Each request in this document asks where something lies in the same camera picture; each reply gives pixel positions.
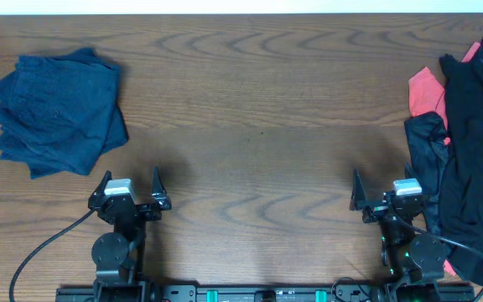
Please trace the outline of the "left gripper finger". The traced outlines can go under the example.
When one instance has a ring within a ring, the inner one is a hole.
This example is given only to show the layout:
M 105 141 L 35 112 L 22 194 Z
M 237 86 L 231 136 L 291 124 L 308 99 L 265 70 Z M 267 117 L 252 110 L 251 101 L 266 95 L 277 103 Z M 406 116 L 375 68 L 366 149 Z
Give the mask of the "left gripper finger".
M 151 189 L 152 196 L 166 196 L 167 191 L 164 188 L 164 185 L 159 176 L 158 166 L 153 167 L 153 178 L 152 178 L 152 189 Z
M 100 200 L 104 195 L 104 190 L 106 188 L 107 183 L 112 179 L 112 172 L 110 170 L 107 170 L 104 176 L 102 177 L 101 182 L 99 185 L 94 189 L 93 193 L 90 196 L 90 201 L 98 201 Z

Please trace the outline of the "black t-shirt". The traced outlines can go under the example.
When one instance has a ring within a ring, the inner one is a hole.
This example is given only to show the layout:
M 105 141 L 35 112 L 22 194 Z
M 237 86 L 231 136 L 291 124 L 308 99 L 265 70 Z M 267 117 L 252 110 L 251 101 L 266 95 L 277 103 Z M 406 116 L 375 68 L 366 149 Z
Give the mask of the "black t-shirt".
M 444 55 L 446 116 L 451 144 L 442 179 L 443 237 L 461 243 L 449 261 L 463 279 L 483 284 L 483 39 L 468 62 Z

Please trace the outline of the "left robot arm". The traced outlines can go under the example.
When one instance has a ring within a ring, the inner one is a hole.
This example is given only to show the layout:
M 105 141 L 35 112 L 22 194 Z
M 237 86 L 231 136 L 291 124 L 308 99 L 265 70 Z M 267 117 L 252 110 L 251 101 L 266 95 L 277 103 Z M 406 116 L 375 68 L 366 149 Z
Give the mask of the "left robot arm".
M 136 202 L 130 179 L 114 180 L 107 171 L 88 200 L 88 208 L 113 226 L 93 244 L 91 258 L 96 265 L 93 302 L 158 302 L 161 289 L 143 272 L 146 223 L 159 221 L 172 209 L 171 200 L 153 169 L 151 199 Z

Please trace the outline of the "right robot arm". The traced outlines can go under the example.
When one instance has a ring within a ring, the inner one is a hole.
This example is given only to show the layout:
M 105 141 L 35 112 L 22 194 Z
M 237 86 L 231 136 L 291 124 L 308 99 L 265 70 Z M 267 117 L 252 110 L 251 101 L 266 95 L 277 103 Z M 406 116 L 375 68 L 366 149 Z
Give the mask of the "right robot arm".
M 444 276 L 444 244 L 413 229 L 427 196 L 417 179 L 393 182 L 393 189 L 378 200 L 367 197 L 358 172 L 353 173 L 351 211 L 360 211 L 366 224 L 376 223 L 382 233 L 382 265 L 391 278 L 366 293 L 370 301 L 438 300 L 437 280 Z

